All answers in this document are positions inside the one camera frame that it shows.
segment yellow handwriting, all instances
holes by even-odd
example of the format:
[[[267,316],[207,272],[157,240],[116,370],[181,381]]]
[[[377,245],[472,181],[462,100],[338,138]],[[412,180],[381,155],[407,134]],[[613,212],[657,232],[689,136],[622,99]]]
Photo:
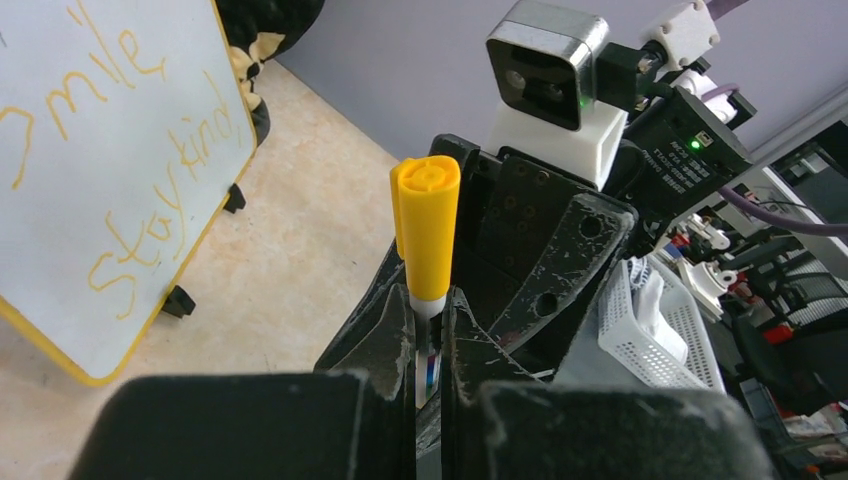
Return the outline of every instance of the yellow handwriting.
[[[6,115],[14,113],[16,115],[20,115],[27,119],[27,130],[26,134],[24,134],[24,155],[21,159],[21,166],[18,168],[18,175],[15,177],[15,181],[12,182],[12,190],[16,190],[19,186],[21,186],[21,180],[24,179],[24,170],[26,169],[26,158],[29,155],[29,147],[32,145],[32,126],[35,125],[35,117],[32,116],[31,113],[26,110],[22,110],[18,107],[6,107],[2,111],[0,111],[0,122],[3,121],[3,118]]]
[[[165,205],[168,205],[169,207],[176,210],[180,216],[180,248],[178,248],[177,253],[174,254],[174,260],[176,260],[177,258],[179,258],[180,254],[183,251],[183,248],[185,247],[185,213],[183,212],[183,204],[180,200],[180,191],[179,189],[177,189],[177,182],[174,180],[174,173],[171,171],[171,162],[168,162],[167,172],[168,180],[171,182],[171,189],[174,192],[174,200],[168,200],[168,197],[166,197],[156,185],[153,186],[153,190],[156,192],[156,196],[159,197],[160,200],[165,202]]]
[[[65,132],[65,126],[62,125],[62,120],[59,118],[59,114],[56,113],[56,109],[53,107],[53,99],[57,96],[64,98],[65,102],[68,104],[68,108],[71,109],[71,113],[76,113],[77,106],[74,103],[74,100],[71,98],[71,90],[70,86],[68,85],[68,81],[70,81],[70,79],[74,77],[84,81],[88,85],[88,88],[91,89],[91,93],[93,93],[94,96],[96,96],[101,102],[106,102],[109,100],[108,98],[101,95],[96,88],[94,88],[94,84],[91,83],[91,80],[89,80],[88,77],[86,77],[84,74],[80,72],[69,72],[67,75],[65,75],[65,78],[62,79],[62,87],[64,88],[64,91],[60,92],[59,90],[53,90],[47,95],[46,99],[47,108],[50,109],[50,114],[53,115],[53,121],[56,123],[56,126],[59,128],[59,133],[62,134],[62,138],[64,138],[65,140],[68,139],[68,134],[67,132]]]
[[[165,229],[165,233],[157,233],[153,230],[153,225],[159,222],[162,225],[162,228]],[[156,240],[161,240],[163,242],[168,241],[171,238],[171,219],[170,218],[157,218],[156,222],[150,222],[150,225],[147,226],[147,234]]]
[[[106,58],[109,59],[109,63],[112,64],[112,67],[115,69],[115,71],[118,72],[118,75],[121,77],[121,80],[124,81],[127,87],[135,88],[135,85],[127,79],[126,75],[124,75],[124,72],[121,70],[121,67],[118,66],[118,62],[116,62],[115,58],[112,57],[112,53],[110,53],[109,49],[106,47],[106,42],[103,41],[103,37],[100,36],[100,32],[97,30],[97,27],[94,25],[94,22],[91,21],[91,17],[88,16],[88,12],[85,10],[85,7],[82,4],[82,0],[77,0],[77,6],[79,6],[80,13],[82,13],[83,18],[85,18],[85,23],[88,24],[88,28],[91,29],[91,32],[94,34],[95,38],[97,38],[97,43],[100,44],[100,48],[103,49],[103,53],[106,55]],[[71,17],[76,20],[77,23],[82,25],[82,23],[79,21],[79,18],[74,15],[70,7],[68,8],[68,14],[70,14]],[[95,63],[100,65],[101,68],[103,68],[104,70],[106,69],[106,67],[103,65],[103,62],[101,62],[100,60],[95,60]]]
[[[127,46],[124,44],[124,40],[127,38],[132,40],[132,52],[129,52]],[[138,41],[135,39],[135,34],[129,30],[124,30],[121,32],[121,35],[118,36],[118,43],[121,45],[121,50],[124,51],[124,55],[127,56],[127,60],[130,61],[138,73],[141,73],[142,75],[150,75],[151,73],[159,72],[162,76],[162,81],[165,81],[165,57],[162,57],[162,60],[159,61],[159,66],[143,68],[135,62],[135,57],[138,55]]]
[[[195,175],[194,173],[194,166],[198,163],[206,165],[206,160],[204,160],[203,157],[200,156],[200,152],[197,151],[197,144],[194,142],[194,134],[191,134],[190,137],[191,146],[194,148],[194,159],[192,160],[186,157],[185,142],[180,143],[180,141],[177,140],[177,137],[174,136],[174,132],[172,132],[171,129],[168,129],[168,136],[171,137],[171,143],[174,144],[174,147],[176,147],[177,151],[180,153],[180,163],[188,167],[188,171],[191,174],[191,178],[197,181],[197,175]]]
[[[215,96],[218,97],[219,106],[215,108],[215,113],[213,116],[215,117],[215,127],[218,129],[218,133],[221,134],[224,138],[230,138],[230,135],[233,134],[233,123],[230,120],[230,111],[227,107],[227,102],[224,101],[224,98],[221,96],[221,92],[218,91],[218,85],[215,84],[215,80],[212,80],[212,76],[209,75],[209,72],[206,70],[203,71],[203,74],[206,75],[206,80],[212,85],[212,88],[215,90]],[[227,133],[224,134],[224,131],[221,130],[221,123],[218,121],[218,116],[222,116],[227,120]]]
[[[141,231],[138,234],[138,239],[135,241],[135,245],[132,248],[130,248],[129,245],[127,245],[127,242],[123,239],[123,237],[121,237],[121,234],[118,233],[118,230],[115,228],[115,226],[112,225],[111,217],[112,217],[112,211],[110,210],[106,214],[106,227],[109,229],[110,232],[112,232],[112,235],[115,237],[115,239],[118,241],[118,243],[121,244],[121,247],[123,247],[124,250],[127,253],[126,257],[118,258],[118,263],[126,263],[130,260],[135,260],[136,262],[138,262],[138,263],[140,263],[140,264],[142,264],[146,267],[152,267],[153,265],[155,265],[156,262],[159,261],[159,252],[156,252],[156,258],[154,258],[153,260],[150,260],[150,261],[142,260],[138,256],[138,249],[141,247],[141,241],[142,241],[142,239],[144,239],[144,233],[146,232],[144,220],[141,221]],[[155,219],[156,219],[156,213],[154,212],[153,218],[150,220],[150,223],[153,223],[153,221]]]
[[[115,317],[118,320],[123,320],[123,319],[127,318],[128,316],[130,316],[130,313],[132,313],[133,307],[135,306],[135,285],[136,285],[135,277],[132,276],[132,275],[129,275],[129,274],[123,274],[123,275],[118,275],[117,277],[114,277],[110,280],[107,280],[106,283],[101,283],[101,284],[94,283],[94,274],[97,272],[97,270],[100,269],[100,266],[103,265],[103,261],[106,260],[107,258],[112,258],[114,256],[115,256],[115,254],[112,253],[112,252],[107,252],[107,253],[104,253],[103,255],[100,255],[100,258],[97,259],[97,263],[95,263],[94,267],[92,267],[91,270],[89,270],[89,272],[88,272],[88,286],[91,287],[91,289],[94,290],[95,292],[99,293],[99,292],[102,292],[103,290],[111,287],[112,285],[114,285],[114,284],[116,284],[116,283],[118,283],[122,280],[126,280],[126,281],[130,282],[130,284],[132,285],[132,290],[130,291],[130,303],[127,306],[127,310],[124,313],[119,313]]]
[[[200,146],[203,148],[203,156],[209,158],[209,148],[206,146],[206,135],[203,134],[203,127],[206,127],[206,131],[209,132],[209,136],[212,138],[212,143],[217,143],[218,141],[215,138],[215,134],[212,132],[212,127],[209,126],[209,122],[207,120],[200,122],[200,126],[197,127],[197,132],[200,134]]]
[[[88,57],[91,58],[91,61],[97,64],[97,66],[100,67],[101,70],[106,72],[106,75],[109,75],[109,78],[111,78],[113,82],[121,83],[121,81],[118,80],[118,77],[116,77],[115,74],[112,73],[112,70],[109,70],[106,65],[103,65],[103,62],[101,62],[99,58],[95,57],[93,53],[89,53]]]
[[[74,21],[77,22],[77,25],[82,26],[82,21],[80,21],[79,17],[74,14],[74,11],[71,10],[71,7],[65,7],[65,10],[67,10],[68,15],[70,15],[71,18],[73,18]]]

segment yellow marker cap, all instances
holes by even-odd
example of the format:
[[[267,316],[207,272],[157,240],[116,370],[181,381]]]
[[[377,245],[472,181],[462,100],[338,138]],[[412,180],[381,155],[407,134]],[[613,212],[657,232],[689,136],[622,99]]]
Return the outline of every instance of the yellow marker cap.
[[[445,155],[408,158],[391,172],[398,254],[420,300],[438,300],[450,288],[459,179],[459,164]]]

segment yellow whiteboard frame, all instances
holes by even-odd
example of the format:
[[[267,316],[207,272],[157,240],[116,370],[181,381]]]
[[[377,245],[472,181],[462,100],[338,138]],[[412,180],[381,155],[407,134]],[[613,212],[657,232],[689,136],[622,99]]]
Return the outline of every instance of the yellow whiteboard frame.
[[[234,183],[238,183],[241,180],[241,177],[244,175],[244,172],[247,171],[247,168],[250,166],[250,163],[253,161],[253,157],[256,155],[256,128],[253,126],[253,121],[251,120],[250,116],[250,109],[247,107],[247,102],[244,99],[244,95],[241,95],[241,91],[239,89],[238,77],[236,75],[235,66],[233,65],[232,59],[230,58],[229,44],[227,43],[227,36],[224,33],[224,25],[221,23],[221,15],[218,12],[218,6],[215,4],[214,0],[209,0],[209,4],[212,6],[212,11],[215,12],[215,19],[218,22],[218,31],[221,33],[221,42],[224,55],[226,55],[227,60],[230,62],[230,69],[233,72],[233,81],[235,82],[236,89],[239,90],[239,97],[241,97],[241,103],[242,107],[244,107],[244,113],[245,115],[247,115],[247,118],[250,121],[250,133],[251,137],[253,138],[252,153],[245,161],[244,167],[242,167],[241,172],[239,172],[239,174],[235,178]],[[221,204],[218,205],[217,212],[220,212],[224,208],[224,204],[227,203],[227,200],[229,200],[229,198],[229,194],[224,195],[224,199],[221,200]],[[180,268],[177,269],[177,273],[176,275],[174,275],[174,279],[171,280],[171,284],[168,286],[166,292],[170,292],[174,289],[174,286],[176,286],[177,281],[179,281],[180,277],[182,276],[186,265],[188,265],[188,262],[191,261],[192,257],[194,257],[194,253],[195,251],[197,251],[197,247],[200,245],[203,239],[206,238],[206,234],[209,233],[209,229],[212,227],[212,223],[215,222],[216,217],[217,213],[213,215],[212,218],[209,219],[209,223],[207,223],[206,226],[203,227],[203,231],[200,233],[200,236],[197,238],[197,241],[191,247],[191,250],[188,252],[188,255],[186,255],[186,258],[185,260],[183,260],[183,263],[180,265]],[[130,348],[127,350],[126,355],[124,355],[124,358],[121,359],[121,362],[118,364],[118,366],[115,367],[115,370],[113,370],[112,373],[106,375],[103,378],[94,378],[85,373],[85,371],[80,368],[79,365],[74,363],[74,361],[71,360],[70,357],[65,355],[65,353],[59,349],[59,347],[57,347],[53,342],[51,342],[50,339],[47,338],[43,333],[41,333],[41,331],[38,330],[38,328],[36,328],[32,323],[30,323],[30,321],[27,320],[26,317],[24,317],[23,314],[21,314],[21,312],[18,311],[17,308],[15,308],[8,301],[6,301],[6,299],[3,298],[2,295],[0,295],[0,316],[5,317],[9,321],[9,323],[18,332],[21,333],[21,335],[26,337],[30,342],[32,342],[33,345],[38,347],[39,350],[47,354],[47,356],[51,360],[56,362],[57,365],[59,365],[63,370],[68,372],[72,377],[77,379],[80,383],[88,385],[90,387],[102,387],[115,380],[127,366],[127,362],[129,362],[130,357],[132,356],[133,352],[135,352],[136,347],[138,347],[141,338],[144,337],[144,334],[147,333],[147,329],[150,328],[150,325],[153,323],[153,320],[156,319],[156,317],[159,315],[159,312],[162,310],[162,306],[165,304],[166,299],[167,294],[162,297],[156,309],[153,310],[153,313],[150,315],[150,318],[148,318],[147,321],[144,323],[144,326],[141,327],[138,336],[136,336],[135,340],[133,340],[132,345],[130,345]]]

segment black clip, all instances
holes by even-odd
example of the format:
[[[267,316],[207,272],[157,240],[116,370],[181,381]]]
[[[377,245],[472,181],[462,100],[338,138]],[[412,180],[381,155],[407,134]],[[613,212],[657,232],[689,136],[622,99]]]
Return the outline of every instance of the black clip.
[[[195,305],[188,292],[183,290],[183,287],[175,285],[171,293],[168,294],[168,298],[165,299],[162,311],[168,315],[183,318],[184,315],[191,315]]]
[[[224,204],[224,210],[230,213],[236,213],[236,210],[241,210],[247,205],[247,200],[244,199],[244,194],[241,193],[241,189],[238,188],[238,184],[233,184],[227,193],[230,194],[230,198],[227,199],[227,203]]]

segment camera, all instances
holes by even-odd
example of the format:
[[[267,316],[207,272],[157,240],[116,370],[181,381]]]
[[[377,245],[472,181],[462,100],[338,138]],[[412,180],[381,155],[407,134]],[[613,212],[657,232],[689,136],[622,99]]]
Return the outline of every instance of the camera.
[[[599,16],[519,1],[486,40],[504,103],[580,130],[581,113],[596,98],[594,64],[608,34]]]

